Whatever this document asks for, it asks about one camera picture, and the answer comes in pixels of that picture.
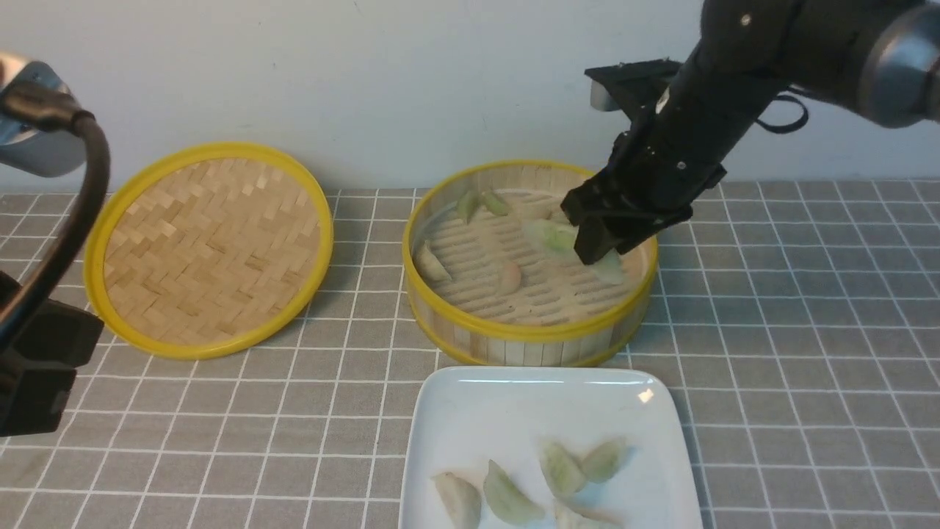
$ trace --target white plate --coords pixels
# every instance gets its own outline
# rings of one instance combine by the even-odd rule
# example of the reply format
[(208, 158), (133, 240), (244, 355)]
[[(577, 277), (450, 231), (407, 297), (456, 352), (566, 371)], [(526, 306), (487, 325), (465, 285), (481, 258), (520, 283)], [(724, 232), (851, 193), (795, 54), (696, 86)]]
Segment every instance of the white plate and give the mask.
[[(417, 399), (401, 491), (401, 529), (452, 527), (431, 476), (451, 471), (482, 487), (487, 460), (499, 463), (551, 512), (539, 442), (576, 455), (627, 436), (630, 463), (578, 496), (586, 513), (630, 529), (701, 529), (695, 482), (676, 407), (656, 377), (620, 369), (452, 367), (431, 375)], [(481, 529), (503, 529), (483, 507)], [(531, 528), (555, 527), (554, 520)]]

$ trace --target robotic arm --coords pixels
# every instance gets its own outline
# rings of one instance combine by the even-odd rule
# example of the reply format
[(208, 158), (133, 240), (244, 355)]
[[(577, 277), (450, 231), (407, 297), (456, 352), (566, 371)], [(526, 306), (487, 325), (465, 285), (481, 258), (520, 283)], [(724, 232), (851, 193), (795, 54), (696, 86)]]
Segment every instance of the robotic arm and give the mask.
[[(924, 0), (705, 0), (701, 39), (670, 60), (586, 71), (591, 105), (621, 109), (630, 130), (606, 167), (561, 203), (592, 264), (688, 220), (725, 176), (722, 160), (755, 123), (786, 134), (807, 122), (784, 91), (836, 104), (883, 127), (940, 121), (940, 6)], [(772, 126), (773, 101), (803, 118)]]

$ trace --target woven bamboo lid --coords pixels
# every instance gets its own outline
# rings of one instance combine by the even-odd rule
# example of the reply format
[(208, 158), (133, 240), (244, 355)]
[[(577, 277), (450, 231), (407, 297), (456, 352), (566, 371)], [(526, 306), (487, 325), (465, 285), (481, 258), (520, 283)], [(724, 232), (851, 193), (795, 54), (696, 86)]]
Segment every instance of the woven bamboo lid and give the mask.
[(86, 288), (115, 334), (154, 354), (204, 359), (286, 325), (329, 265), (329, 206), (281, 152), (211, 144), (145, 169), (89, 239)]

